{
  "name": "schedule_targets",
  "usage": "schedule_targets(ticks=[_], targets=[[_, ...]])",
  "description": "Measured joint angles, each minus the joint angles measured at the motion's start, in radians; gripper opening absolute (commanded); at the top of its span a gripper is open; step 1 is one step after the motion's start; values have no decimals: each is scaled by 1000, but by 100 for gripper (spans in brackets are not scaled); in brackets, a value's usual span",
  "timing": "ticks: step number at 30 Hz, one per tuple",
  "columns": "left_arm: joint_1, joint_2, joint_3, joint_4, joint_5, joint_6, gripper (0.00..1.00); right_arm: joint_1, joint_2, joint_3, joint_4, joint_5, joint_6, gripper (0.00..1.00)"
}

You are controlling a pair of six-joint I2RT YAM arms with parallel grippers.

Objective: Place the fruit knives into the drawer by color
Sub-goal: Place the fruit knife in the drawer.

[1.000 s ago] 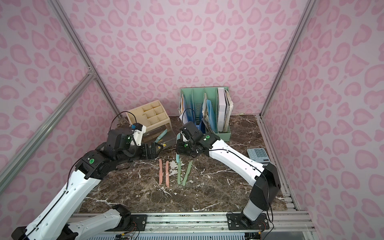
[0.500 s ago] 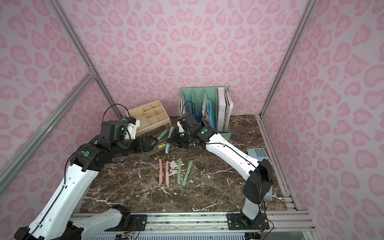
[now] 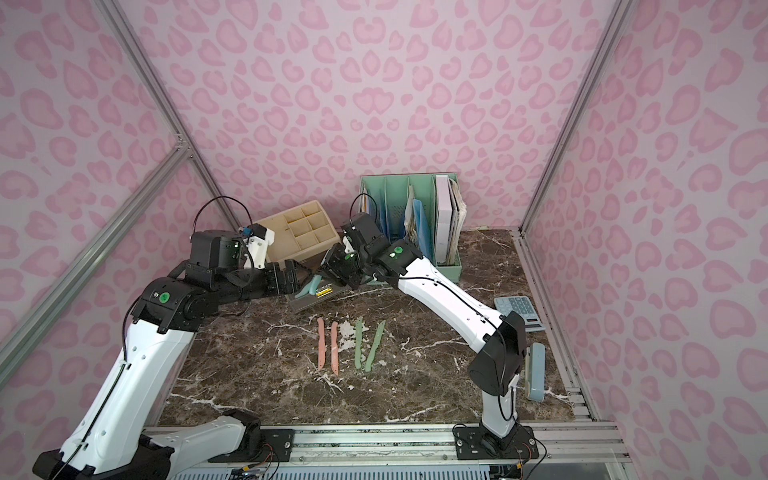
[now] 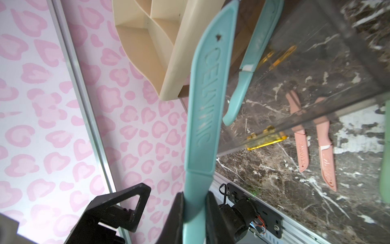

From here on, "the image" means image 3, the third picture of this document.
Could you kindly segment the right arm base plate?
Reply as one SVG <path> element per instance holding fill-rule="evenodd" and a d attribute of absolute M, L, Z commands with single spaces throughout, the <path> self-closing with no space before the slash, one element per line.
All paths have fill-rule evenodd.
<path fill-rule="evenodd" d="M 456 424 L 452 434 L 459 460 L 520 460 L 525 463 L 540 457 L 537 439 L 528 426 L 516 425 L 507 436 L 498 438 L 483 426 Z"/>

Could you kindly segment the beige desktop drawer organizer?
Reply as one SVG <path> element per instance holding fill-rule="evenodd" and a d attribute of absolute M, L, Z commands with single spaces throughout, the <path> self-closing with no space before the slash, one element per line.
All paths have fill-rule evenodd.
<path fill-rule="evenodd" d="M 270 215 L 257 223 L 275 232 L 267 262 L 278 262 L 283 267 L 285 261 L 294 260 L 312 270 L 312 273 L 300 273 L 300 279 L 307 280 L 315 274 L 326 252 L 341 243 L 329 215 L 317 200 Z"/>

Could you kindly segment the drawer with gold handle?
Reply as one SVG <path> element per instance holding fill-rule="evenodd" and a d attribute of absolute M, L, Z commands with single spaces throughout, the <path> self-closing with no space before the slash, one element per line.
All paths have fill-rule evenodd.
<path fill-rule="evenodd" d="M 308 277 L 308 279 L 303 283 L 303 286 L 307 284 L 314 275 L 315 274 L 311 274 Z M 311 309 L 317 306 L 318 304 L 320 304 L 321 302 L 335 299 L 351 291 L 350 287 L 347 285 L 340 285 L 332 280 L 325 278 L 324 276 L 322 277 L 323 277 L 323 281 L 321 282 L 318 288 L 318 292 L 316 296 L 306 296 L 304 298 L 295 300 L 294 297 L 297 294 L 296 293 L 288 297 L 288 306 L 293 312 L 298 313 L 301 311 Z"/>

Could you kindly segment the teal knife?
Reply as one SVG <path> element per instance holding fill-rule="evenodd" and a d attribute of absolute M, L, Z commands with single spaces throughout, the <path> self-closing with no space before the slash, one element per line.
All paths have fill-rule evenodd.
<path fill-rule="evenodd" d="M 305 284 L 302 289 L 295 295 L 294 299 L 298 300 L 306 296 L 316 296 L 322 281 L 323 277 L 320 274 L 315 274 L 312 279 L 307 284 Z"/>

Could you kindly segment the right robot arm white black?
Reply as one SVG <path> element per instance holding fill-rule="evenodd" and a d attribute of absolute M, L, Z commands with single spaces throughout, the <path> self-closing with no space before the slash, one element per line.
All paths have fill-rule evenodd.
<path fill-rule="evenodd" d="M 473 298 L 413 242 L 406 238 L 391 242 L 367 213 L 345 223 L 342 233 L 342 242 L 322 260 L 324 276 L 352 289 L 367 279 L 386 282 L 452 327 L 476 353 L 468 372 L 482 391 L 480 431 L 485 448 L 495 454 L 508 449 L 519 426 L 516 388 L 527 349 L 524 319 Z"/>

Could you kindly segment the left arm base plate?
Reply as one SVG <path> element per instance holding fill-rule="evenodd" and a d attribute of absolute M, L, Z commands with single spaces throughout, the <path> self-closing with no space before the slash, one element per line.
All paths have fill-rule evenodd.
<path fill-rule="evenodd" d="M 242 461 L 247 463 L 288 462 L 296 431 L 287 428 L 259 428 L 244 437 Z"/>

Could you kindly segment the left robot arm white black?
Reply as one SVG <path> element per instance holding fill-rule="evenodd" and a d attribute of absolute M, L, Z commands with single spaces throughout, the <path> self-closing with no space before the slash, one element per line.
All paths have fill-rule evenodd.
<path fill-rule="evenodd" d="M 267 262 L 272 230 L 206 230 L 191 236 L 187 261 L 153 280 L 129 308 L 121 352 L 74 432 L 41 453 L 42 479 L 168 479 L 220 456 L 259 461 L 260 422 L 230 409 L 180 437 L 153 438 L 144 425 L 171 370 L 204 321 L 221 306 L 295 293 L 296 266 Z"/>

